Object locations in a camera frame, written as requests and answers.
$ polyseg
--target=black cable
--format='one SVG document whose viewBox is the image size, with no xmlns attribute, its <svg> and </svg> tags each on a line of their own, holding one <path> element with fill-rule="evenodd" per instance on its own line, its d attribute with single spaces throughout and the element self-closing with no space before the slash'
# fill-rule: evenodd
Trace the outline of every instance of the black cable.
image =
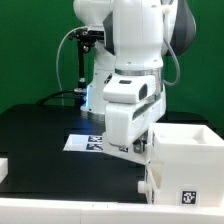
<svg viewBox="0 0 224 224">
<path fill-rule="evenodd" d="M 74 90 L 63 90 L 63 91 L 60 91 L 60 92 L 57 92 L 57 93 L 54 93 L 54 94 L 51 94 L 49 95 L 48 97 L 45 97 L 41 100 L 39 100 L 38 102 L 36 102 L 36 104 L 38 105 L 43 105 L 45 102 L 47 102 L 49 99 L 53 99 L 53 98 L 57 98 L 57 96 L 60 96 L 60 95 L 63 95 L 65 93 L 74 93 Z"/>
</svg>

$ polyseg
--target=green wall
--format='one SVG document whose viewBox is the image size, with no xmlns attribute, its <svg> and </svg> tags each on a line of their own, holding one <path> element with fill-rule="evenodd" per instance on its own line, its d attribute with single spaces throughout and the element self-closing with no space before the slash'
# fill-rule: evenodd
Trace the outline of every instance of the green wall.
<svg viewBox="0 0 224 224">
<path fill-rule="evenodd" d="M 177 87 L 167 88 L 167 110 L 197 113 L 215 127 L 224 128 L 224 3 L 188 2 L 197 23 L 197 37 L 179 58 L 182 79 Z M 73 0 L 0 1 L 0 112 L 15 104 L 35 103 L 58 91 L 58 45 L 69 30 L 81 24 L 72 4 Z M 60 63 L 65 89 L 77 83 L 76 52 L 76 42 L 67 41 Z M 86 71 L 91 74 L 92 56 L 86 59 Z M 170 59 L 165 59 L 164 72 L 166 79 L 174 79 Z"/>
</svg>

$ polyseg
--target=black panel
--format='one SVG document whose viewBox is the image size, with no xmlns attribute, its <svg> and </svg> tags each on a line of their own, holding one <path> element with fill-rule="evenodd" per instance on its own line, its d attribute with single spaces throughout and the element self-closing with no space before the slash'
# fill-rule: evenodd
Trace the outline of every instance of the black panel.
<svg viewBox="0 0 224 224">
<path fill-rule="evenodd" d="M 186 0 L 178 1 L 177 17 L 171 46 L 176 55 L 183 54 L 193 43 L 196 28 L 193 15 Z"/>
<path fill-rule="evenodd" d="M 103 21 L 105 30 L 105 49 L 111 54 L 114 53 L 114 41 L 113 41 L 113 12 L 111 12 L 106 19 Z"/>
</svg>

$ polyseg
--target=white surface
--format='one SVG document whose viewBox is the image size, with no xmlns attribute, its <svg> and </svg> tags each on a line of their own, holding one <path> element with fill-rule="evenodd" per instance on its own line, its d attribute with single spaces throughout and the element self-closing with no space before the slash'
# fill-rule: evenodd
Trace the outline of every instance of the white surface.
<svg viewBox="0 0 224 224">
<path fill-rule="evenodd" d="M 0 199 L 4 224 L 223 224 L 223 208 Z"/>
<path fill-rule="evenodd" d="M 0 183 L 8 174 L 8 159 L 0 158 Z"/>
</svg>

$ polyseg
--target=black and white tag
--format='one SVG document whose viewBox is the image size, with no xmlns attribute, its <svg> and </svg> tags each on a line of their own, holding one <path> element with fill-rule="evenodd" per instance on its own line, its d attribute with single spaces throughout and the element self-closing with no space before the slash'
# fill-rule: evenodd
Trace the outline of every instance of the black and white tag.
<svg viewBox="0 0 224 224">
<path fill-rule="evenodd" d="M 88 143 L 86 146 L 86 150 L 102 150 L 102 144 Z"/>
<path fill-rule="evenodd" d="M 181 205 L 196 205 L 197 204 L 197 191 L 183 190 L 181 191 Z"/>
<path fill-rule="evenodd" d="M 101 152 L 102 140 L 100 135 L 70 135 L 64 151 Z"/>
</svg>

